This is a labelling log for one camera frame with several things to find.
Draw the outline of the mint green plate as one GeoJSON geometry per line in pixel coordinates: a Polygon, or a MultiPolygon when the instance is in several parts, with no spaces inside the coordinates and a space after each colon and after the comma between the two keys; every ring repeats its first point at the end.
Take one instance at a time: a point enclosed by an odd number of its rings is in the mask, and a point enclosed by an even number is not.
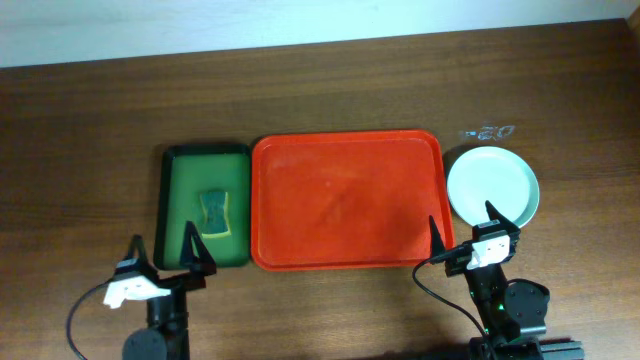
{"type": "Polygon", "coordinates": [[[471,226],[489,220],[486,202],[518,227],[533,219],[540,203],[533,169],[520,156],[495,146],[460,155],[449,170],[447,191],[453,210],[471,226]]]}

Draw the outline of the green yellow sponge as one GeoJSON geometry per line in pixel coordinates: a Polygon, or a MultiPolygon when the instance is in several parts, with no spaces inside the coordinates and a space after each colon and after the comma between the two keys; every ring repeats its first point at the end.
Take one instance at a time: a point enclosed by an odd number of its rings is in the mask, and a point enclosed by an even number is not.
{"type": "Polygon", "coordinates": [[[231,234],[228,203],[229,193],[226,191],[215,190],[200,194],[203,211],[200,232],[203,238],[221,238],[231,234]]]}

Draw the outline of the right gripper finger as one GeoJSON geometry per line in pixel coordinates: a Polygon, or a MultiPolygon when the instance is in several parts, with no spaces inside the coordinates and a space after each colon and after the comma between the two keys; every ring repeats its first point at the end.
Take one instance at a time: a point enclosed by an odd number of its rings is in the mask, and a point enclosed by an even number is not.
{"type": "Polygon", "coordinates": [[[440,232],[438,230],[436,221],[433,216],[429,217],[429,228],[430,228],[430,257],[431,258],[440,258],[443,254],[446,253],[446,247],[442,241],[440,232]]]}
{"type": "Polygon", "coordinates": [[[519,230],[519,227],[502,215],[489,200],[485,202],[485,207],[491,221],[497,221],[506,231],[519,230]]]}

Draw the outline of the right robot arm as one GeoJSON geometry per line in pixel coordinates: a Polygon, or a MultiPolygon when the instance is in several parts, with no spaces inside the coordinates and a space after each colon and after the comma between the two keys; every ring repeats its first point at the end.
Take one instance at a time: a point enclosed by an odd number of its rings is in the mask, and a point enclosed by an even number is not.
{"type": "Polygon", "coordinates": [[[467,359],[542,359],[539,337],[546,333],[550,291],[526,279],[507,279],[502,266],[516,254],[521,229],[485,203],[489,220],[472,228],[472,238],[445,247],[434,219],[429,220],[430,256],[416,265],[412,277],[426,265],[442,263],[448,277],[462,275],[479,318],[426,286],[421,289],[461,312],[479,330],[464,350],[467,359]]]}

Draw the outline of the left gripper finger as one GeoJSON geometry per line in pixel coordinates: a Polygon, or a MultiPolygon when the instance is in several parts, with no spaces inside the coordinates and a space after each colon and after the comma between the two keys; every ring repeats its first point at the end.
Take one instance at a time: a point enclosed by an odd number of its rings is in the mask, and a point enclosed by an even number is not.
{"type": "Polygon", "coordinates": [[[149,261],[146,254],[143,238],[141,235],[134,234],[129,243],[127,254],[124,258],[126,268],[131,269],[149,269],[149,261]]]}
{"type": "Polygon", "coordinates": [[[196,225],[191,221],[185,224],[179,264],[192,273],[217,273],[217,264],[202,241],[196,225]]]}

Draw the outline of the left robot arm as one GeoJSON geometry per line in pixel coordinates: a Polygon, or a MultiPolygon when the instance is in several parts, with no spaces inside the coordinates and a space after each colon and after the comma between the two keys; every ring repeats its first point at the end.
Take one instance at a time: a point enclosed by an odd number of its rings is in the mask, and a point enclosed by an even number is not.
{"type": "Polygon", "coordinates": [[[142,237],[135,235],[115,268],[103,303],[112,309],[126,301],[146,303],[147,326],[132,333],[122,349],[124,359],[189,360],[187,294],[204,289],[217,264],[195,224],[185,224],[179,264],[184,273],[161,278],[149,263],[142,237]]]}

